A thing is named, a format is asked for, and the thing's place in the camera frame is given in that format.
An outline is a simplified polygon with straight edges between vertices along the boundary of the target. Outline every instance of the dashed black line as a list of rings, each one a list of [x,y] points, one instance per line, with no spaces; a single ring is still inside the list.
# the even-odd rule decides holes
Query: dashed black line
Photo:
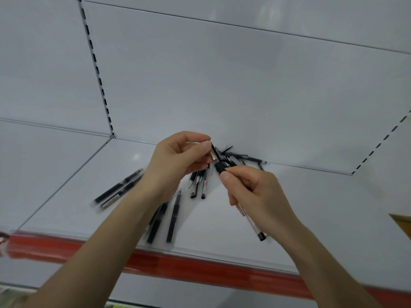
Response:
[[[106,95],[105,95],[105,92],[104,92],[104,89],[103,89],[103,81],[101,80],[101,77],[100,77],[100,70],[99,70],[99,67],[97,66],[97,57],[94,53],[94,46],[93,46],[93,42],[92,42],[91,37],[90,37],[90,27],[87,24],[87,18],[85,16],[85,11],[84,11],[84,8],[83,8],[82,0],[77,0],[77,3],[79,4],[80,15],[81,15],[81,18],[83,19],[85,36],[87,37],[88,46],[90,48],[90,54],[91,54],[92,59],[93,59],[95,73],[96,73],[96,76],[97,76],[97,81],[98,81],[98,84],[100,86],[100,94],[101,94],[101,98],[103,100],[104,108],[106,110],[107,122],[109,123],[111,136],[114,136],[114,129],[113,129],[113,125],[111,124],[110,112],[109,112],[109,109],[107,108]]]
[[[408,116],[404,116],[404,118],[402,118],[399,122],[402,123],[404,122],[404,120],[407,118]],[[398,125],[394,126],[394,128],[391,130],[391,132],[394,132],[396,129],[398,128]],[[383,140],[386,140],[388,137],[390,136],[390,134],[387,134]],[[382,143],[379,143],[375,149],[379,148],[381,146]],[[368,156],[371,156],[373,153],[375,152],[375,150],[371,151],[370,154]],[[368,158],[365,158],[361,163],[364,163],[365,161],[367,161]],[[361,164],[357,166],[356,170],[358,170],[361,167]]]

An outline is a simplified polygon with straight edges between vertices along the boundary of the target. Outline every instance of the red shelf edge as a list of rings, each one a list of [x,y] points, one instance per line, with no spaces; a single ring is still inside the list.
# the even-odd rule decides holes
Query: red shelf edge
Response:
[[[83,244],[82,241],[26,233],[13,234],[7,241],[6,253],[10,258],[60,264],[66,262]],[[124,272],[312,299],[299,275],[142,250],[133,252]],[[383,306],[411,307],[411,293],[374,287],[366,289]]]

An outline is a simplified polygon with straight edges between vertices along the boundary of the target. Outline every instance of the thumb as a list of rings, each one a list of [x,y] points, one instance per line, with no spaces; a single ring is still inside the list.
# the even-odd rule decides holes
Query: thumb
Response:
[[[197,145],[194,145],[187,151],[181,154],[182,158],[182,165],[184,167],[189,167],[194,162],[196,162],[199,158],[206,155],[211,149],[211,141],[206,140],[201,142]]]
[[[220,179],[224,187],[226,187],[229,193],[231,193],[242,206],[246,207],[249,203],[253,202],[254,194],[233,174],[225,171],[220,174]]]

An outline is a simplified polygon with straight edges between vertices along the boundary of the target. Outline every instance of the person's left hand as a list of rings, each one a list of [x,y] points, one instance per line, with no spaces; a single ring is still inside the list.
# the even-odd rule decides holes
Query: person's left hand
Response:
[[[183,131],[159,142],[137,188],[154,196],[156,205],[170,200],[185,175],[204,170],[212,162],[210,139]]]

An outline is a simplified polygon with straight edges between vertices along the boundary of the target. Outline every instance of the forearm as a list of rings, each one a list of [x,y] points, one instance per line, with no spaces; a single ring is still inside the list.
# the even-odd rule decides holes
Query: forearm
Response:
[[[25,307],[104,306],[157,208],[150,196],[138,194],[137,187]]]
[[[304,225],[282,243],[319,307],[380,307]]]

